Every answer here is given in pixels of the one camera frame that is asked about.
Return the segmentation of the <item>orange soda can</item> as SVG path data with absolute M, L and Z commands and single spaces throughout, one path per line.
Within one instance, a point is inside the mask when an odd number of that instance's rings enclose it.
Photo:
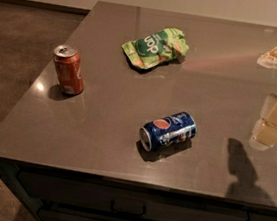
M 77 95 L 84 90 L 81 77 L 80 55 L 75 46 L 59 45 L 54 49 L 52 57 L 57 71 L 61 91 L 66 95 Z

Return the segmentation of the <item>green chip bag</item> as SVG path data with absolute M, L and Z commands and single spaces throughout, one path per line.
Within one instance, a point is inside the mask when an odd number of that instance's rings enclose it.
M 176 28 L 165 28 L 136 41 L 121 45 L 129 62 L 141 70 L 184 57 L 189 49 L 185 34 Z

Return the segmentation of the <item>blue pepsi can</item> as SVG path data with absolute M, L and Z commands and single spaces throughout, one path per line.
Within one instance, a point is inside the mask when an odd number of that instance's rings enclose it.
M 196 131 L 194 118 L 188 112 L 179 112 L 145 123 L 139 129 L 139 138 L 147 152 L 154 152 L 192 139 Z

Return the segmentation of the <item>dark cabinet drawer front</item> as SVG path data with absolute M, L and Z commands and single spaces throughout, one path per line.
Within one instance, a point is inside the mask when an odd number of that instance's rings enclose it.
M 246 212 L 142 193 L 109 185 L 23 171 L 19 182 L 30 196 L 75 207 L 116 212 L 156 221 L 246 221 Z

